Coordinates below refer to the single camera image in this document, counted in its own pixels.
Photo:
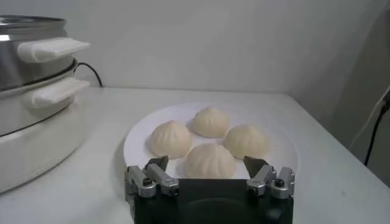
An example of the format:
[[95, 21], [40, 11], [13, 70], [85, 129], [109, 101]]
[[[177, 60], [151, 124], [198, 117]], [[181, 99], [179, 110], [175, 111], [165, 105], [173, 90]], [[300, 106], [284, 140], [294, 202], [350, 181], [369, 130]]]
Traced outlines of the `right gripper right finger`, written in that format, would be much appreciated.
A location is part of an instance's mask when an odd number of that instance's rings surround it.
[[271, 197], [285, 200], [294, 197], [295, 173], [282, 167], [279, 173], [263, 159], [245, 156], [244, 165], [250, 179], [246, 181], [247, 193], [251, 197], [262, 197], [267, 191]]

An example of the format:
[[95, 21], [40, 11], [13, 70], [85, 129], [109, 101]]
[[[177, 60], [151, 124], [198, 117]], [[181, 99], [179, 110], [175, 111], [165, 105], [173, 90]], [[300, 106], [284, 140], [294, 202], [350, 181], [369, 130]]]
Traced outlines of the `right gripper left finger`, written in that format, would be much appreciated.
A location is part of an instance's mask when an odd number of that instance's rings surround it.
[[180, 196], [179, 179], [166, 173], [167, 156], [150, 159], [141, 168], [129, 166], [125, 172], [125, 200], [128, 203], [167, 201], [177, 203]]

